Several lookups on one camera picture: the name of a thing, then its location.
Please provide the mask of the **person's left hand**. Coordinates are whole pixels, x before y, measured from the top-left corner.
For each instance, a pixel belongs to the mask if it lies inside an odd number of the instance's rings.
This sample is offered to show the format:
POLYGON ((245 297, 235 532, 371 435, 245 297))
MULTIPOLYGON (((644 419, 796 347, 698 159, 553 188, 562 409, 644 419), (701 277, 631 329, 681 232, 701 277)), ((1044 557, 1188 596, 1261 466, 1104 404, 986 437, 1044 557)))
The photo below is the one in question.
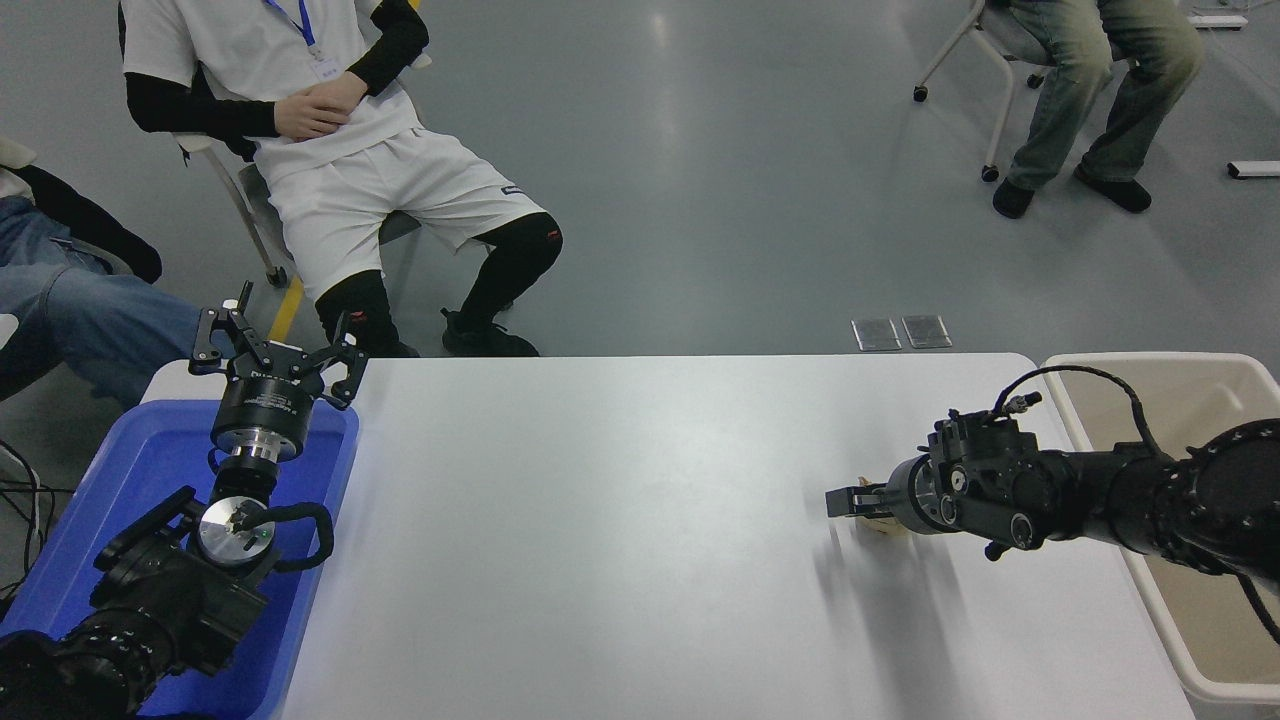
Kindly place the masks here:
POLYGON ((305 97, 319 99, 339 113, 353 111, 369 92, 369 85, 352 70, 316 83, 301 92, 305 97))

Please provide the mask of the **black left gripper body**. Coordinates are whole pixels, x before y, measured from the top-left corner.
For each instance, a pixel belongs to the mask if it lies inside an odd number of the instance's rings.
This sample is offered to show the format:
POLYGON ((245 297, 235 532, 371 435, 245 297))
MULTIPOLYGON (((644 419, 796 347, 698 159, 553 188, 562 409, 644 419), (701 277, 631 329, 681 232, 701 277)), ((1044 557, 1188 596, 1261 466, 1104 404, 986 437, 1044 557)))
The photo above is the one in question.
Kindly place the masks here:
POLYGON ((294 378, 292 368, 302 368, 307 354, 301 348, 269 348, 268 356, 268 368, 250 352, 230 361, 227 388, 212 424, 212 442, 237 443, 251 430, 269 430, 284 443, 305 442, 316 398, 316 378, 294 378))

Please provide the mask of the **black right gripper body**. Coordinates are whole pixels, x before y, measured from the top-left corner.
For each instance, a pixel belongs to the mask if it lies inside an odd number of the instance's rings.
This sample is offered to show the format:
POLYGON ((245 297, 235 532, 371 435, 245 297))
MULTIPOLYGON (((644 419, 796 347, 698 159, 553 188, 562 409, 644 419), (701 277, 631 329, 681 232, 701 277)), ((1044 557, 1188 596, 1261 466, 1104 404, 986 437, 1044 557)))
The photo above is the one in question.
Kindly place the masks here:
POLYGON ((884 488, 884 506, 901 525, 922 536, 947 532, 940 519, 940 496, 928 455, 900 462, 884 488))

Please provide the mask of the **person's right hand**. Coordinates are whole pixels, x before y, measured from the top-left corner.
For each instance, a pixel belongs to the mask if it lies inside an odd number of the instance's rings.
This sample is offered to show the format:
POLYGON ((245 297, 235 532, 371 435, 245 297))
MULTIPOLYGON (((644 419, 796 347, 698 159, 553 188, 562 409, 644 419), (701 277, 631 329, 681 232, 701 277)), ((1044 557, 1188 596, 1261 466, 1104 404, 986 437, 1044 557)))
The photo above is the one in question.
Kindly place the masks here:
POLYGON ((302 142, 337 132, 349 122, 349 111, 323 95, 293 95, 273 104, 275 131, 283 138, 302 142))

